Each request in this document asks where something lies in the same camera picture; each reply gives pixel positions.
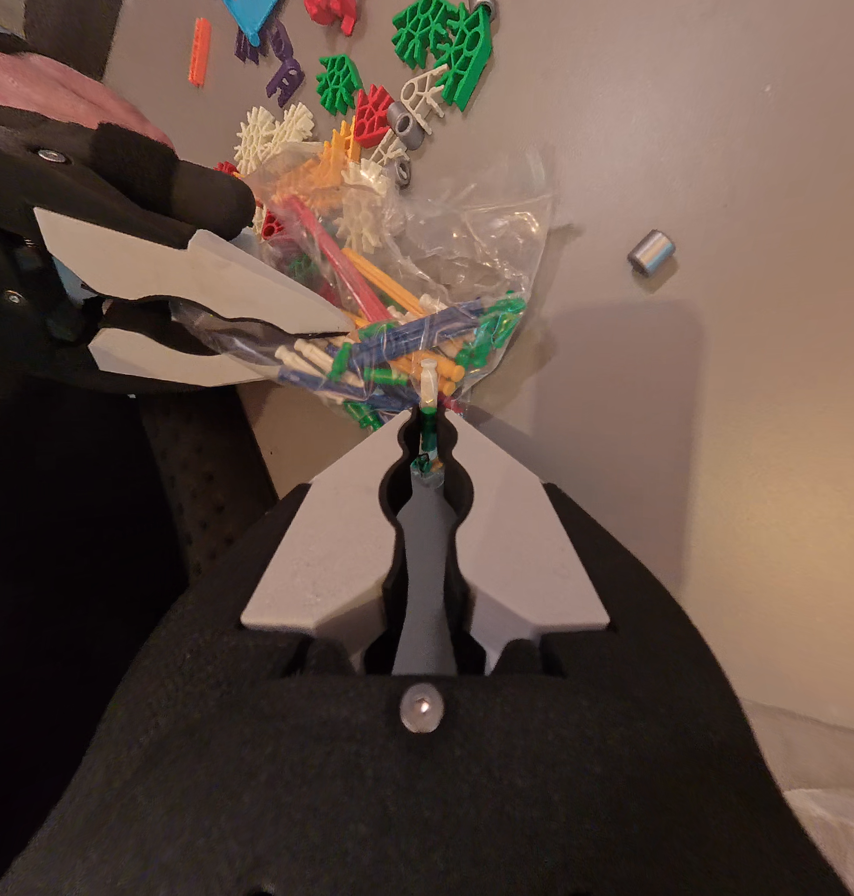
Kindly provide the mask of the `red bow-tie connector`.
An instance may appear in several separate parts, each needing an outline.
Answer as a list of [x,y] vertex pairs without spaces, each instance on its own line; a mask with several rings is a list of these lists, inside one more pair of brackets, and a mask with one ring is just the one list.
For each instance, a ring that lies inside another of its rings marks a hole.
[[344,36],[350,37],[358,20],[357,1],[310,1],[303,2],[309,18],[322,27],[329,27],[334,23]]

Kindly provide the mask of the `scattered loose plastic connectors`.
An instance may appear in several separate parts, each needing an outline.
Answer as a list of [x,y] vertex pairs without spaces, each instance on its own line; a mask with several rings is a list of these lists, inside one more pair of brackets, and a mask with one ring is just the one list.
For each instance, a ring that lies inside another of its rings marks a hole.
[[[281,65],[269,46],[270,23],[284,24],[278,7],[260,33],[259,63],[276,64],[271,77]],[[232,160],[214,169],[236,180],[264,172],[254,232],[263,240],[280,232],[284,227],[275,210],[294,195],[327,215],[348,249],[373,252],[380,245],[378,221],[386,197],[410,185],[411,155],[432,133],[431,120],[443,118],[448,108],[466,110],[490,61],[495,16],[494,2],[407,2],[391,20],[394,54],[410,70],[398,91],[365,85],[348,53],[321,56],[314,79],[318,101],[330,116],[343,116],[322,144],[314,139],[312,111],[294,101],[306,74],[284,109],[270,98],[276,111],[249,110]],[[294,58],[300,63],[295,51]]]

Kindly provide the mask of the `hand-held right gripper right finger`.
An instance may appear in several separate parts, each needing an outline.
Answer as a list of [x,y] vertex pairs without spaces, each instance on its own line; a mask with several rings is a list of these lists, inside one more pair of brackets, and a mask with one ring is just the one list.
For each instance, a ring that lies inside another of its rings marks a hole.
[[455,513],[444,600],[459,670],[489,674],[513,642],[607,629],[545,483],[455,413],[441,413],[441,460]]

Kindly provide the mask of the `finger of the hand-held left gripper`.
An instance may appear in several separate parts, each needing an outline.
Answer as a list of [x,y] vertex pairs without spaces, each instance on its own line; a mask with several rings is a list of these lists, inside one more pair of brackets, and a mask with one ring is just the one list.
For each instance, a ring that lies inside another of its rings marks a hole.
[[88,345],[97,367],[166,384],[219,387],[264,382],[266,376],[231,356],[191,341],[175,347],[166,337],[129,324],[103,326]]
[[99,294],[173,297],[221,319],[264,322],[294,335],[353,328],[341,308],[209,231],[175,249],[51,210],[34,214],[50,253]]

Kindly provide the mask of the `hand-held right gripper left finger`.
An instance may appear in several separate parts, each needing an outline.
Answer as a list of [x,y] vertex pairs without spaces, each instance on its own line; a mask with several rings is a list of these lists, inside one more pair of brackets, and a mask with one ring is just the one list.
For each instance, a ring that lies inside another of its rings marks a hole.
[[332,640],[366,672],[392,671],[408,595],[399,511],[412,497],[417,448],[418,410],[409,409],[310,480],[244,627]]

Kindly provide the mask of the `grey cylindrical spacer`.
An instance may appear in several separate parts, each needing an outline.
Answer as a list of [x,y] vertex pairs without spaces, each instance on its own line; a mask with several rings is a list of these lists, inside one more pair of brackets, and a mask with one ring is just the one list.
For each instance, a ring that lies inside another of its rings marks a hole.
[[675,243],[665,232],[650,230],[628,253],[627,261],[634,273],[651,279],[674,256],[675,251]]

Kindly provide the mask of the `clear bag of small parts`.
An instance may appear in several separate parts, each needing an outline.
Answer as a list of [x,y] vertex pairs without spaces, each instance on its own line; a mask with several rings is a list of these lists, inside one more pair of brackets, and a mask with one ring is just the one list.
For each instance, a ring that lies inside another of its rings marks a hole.
[[854,894],[854,790],[794,789],[784,799]]

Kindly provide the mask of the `cyan flat toy piece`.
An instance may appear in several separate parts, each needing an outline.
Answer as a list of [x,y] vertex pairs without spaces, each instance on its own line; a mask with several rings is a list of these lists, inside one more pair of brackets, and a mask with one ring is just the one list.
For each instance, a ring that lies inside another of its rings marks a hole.
[[276,6],[282,3],[282,1],[223,1],[237,27],[254,48],[259,47],[263,27]]

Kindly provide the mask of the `person's left hand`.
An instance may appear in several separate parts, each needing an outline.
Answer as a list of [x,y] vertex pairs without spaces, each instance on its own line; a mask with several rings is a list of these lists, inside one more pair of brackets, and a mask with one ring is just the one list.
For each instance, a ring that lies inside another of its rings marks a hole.
[[106,85],[38,54],[0,52],[0,106],[90,129],[109,123],[174,148],[161,129]]

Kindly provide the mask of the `person's black clothing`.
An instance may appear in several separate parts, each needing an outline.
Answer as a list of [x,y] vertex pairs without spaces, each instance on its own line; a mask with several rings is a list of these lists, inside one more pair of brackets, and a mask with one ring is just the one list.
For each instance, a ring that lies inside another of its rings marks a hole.
[[34,378],[0,400],[0,879],[187,584],[135,400]]

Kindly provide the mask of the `clear bag of colourful rods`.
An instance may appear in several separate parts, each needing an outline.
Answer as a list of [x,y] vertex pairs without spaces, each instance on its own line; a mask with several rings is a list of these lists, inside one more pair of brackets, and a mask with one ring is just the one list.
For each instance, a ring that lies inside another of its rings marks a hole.
[[265,322],[171,301],[203,345],[293,386],[371,434],[420,405],[466,408],[500,364],[531,298],[553,212],[534,149],[402,188],[406,159],[340,159],[287,144],[244,179],[259,202],[254,257],[344,313],[339,335],[293,336]]

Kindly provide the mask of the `person's left forearm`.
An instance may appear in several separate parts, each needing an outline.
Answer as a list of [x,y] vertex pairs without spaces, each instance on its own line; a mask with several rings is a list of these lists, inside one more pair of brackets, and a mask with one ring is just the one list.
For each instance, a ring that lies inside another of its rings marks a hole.
[[0,1],[0,52],[35,54],[101,82],[121,1]]

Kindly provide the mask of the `small orange toy piece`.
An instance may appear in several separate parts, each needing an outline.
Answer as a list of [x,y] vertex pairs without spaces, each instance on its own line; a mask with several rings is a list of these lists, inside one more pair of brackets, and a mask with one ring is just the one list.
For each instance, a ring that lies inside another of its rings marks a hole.
[[195,88],[203,88],[207,79],[211,36],[211,22],[207,18],[198,17],[194,26],[188,69],[188,81]]

